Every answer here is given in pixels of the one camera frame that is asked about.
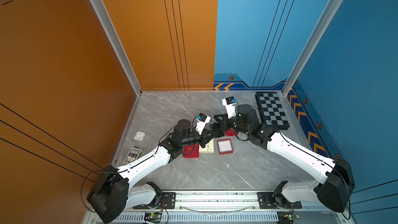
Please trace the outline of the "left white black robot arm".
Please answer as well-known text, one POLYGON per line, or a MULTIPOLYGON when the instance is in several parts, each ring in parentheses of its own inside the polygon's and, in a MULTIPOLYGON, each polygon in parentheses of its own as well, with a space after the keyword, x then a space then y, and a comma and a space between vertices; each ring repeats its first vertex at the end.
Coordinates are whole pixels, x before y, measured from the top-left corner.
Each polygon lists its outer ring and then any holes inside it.
POLYGON ((157 206, 162 190, 151 181, 142 186, 137 186, 137 182, 183 154, 186 146, 199 144, 205 147, 213 138, 225 135, 218 123, 203 129, 201 133, 192 129, 191 125, 186 119, 179 120, 159 139, 153 151, 124 166, 107 166, 100 172, 87 195, 87 201, 103 223, 114 221, 127 208, 157 206))

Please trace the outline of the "red jewelry box lid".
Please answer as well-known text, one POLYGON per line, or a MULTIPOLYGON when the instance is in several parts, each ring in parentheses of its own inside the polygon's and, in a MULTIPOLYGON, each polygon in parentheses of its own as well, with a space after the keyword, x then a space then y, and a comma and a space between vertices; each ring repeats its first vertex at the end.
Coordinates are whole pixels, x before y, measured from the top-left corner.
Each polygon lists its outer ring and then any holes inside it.
POLYGON ((238 132, 235 130, 229 129, 228 131, 225 131, 225 136, 231 137, 231 136, 238 136, 238 132))

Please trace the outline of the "red jewelry box base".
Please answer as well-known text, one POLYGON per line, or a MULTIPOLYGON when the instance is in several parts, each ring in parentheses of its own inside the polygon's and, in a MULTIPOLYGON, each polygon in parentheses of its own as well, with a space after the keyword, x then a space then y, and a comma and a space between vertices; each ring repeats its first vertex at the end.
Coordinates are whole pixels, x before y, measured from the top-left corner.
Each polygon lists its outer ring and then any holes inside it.
POLYGON ((230 154, 234 152, 232 141, 230 139, 217 140, 220 155, 230 154))

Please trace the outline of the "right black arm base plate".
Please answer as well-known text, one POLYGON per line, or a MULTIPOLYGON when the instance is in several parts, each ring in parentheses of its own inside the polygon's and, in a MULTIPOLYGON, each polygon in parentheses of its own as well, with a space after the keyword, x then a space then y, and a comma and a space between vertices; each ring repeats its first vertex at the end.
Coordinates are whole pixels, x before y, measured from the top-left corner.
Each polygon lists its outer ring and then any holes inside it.
POLYGON ((302 203, 300 201, 297 202, 288 202, 282 196, 274 196, 272 192, 258 192, 257 193, 258 202, 260 205, 260 209, 301 209, 302 203))

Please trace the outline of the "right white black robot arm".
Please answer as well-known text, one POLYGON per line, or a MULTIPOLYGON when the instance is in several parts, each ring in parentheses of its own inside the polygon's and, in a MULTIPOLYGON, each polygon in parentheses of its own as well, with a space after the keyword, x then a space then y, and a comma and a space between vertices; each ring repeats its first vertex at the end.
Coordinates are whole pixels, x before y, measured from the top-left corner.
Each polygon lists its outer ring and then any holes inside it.
POLYGON ((282 156, 313 178, 301 183, 280 182, 273 192, 277 207, 286 208, 302 201, 319 202, 338 213, 350 207, 355 182, 348 161, 324 157, 294 142, 275 126, 261 123, 256 110, 248 104, 227 106, 227 113, 215 115, 214 120, 219 131, 244 133, 253 144, 282 156))

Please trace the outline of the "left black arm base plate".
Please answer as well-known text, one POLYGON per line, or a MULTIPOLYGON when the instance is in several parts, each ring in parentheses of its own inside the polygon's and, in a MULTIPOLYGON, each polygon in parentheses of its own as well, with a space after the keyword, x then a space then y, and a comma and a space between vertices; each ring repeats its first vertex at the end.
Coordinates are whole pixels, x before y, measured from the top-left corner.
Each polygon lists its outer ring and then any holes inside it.
POLYGON ((176 203, 175 192, 163 192, 161 195, 157 194, 155 198, 147 205, 139 205, 133 207, 134 209, 174 209, 176 203))

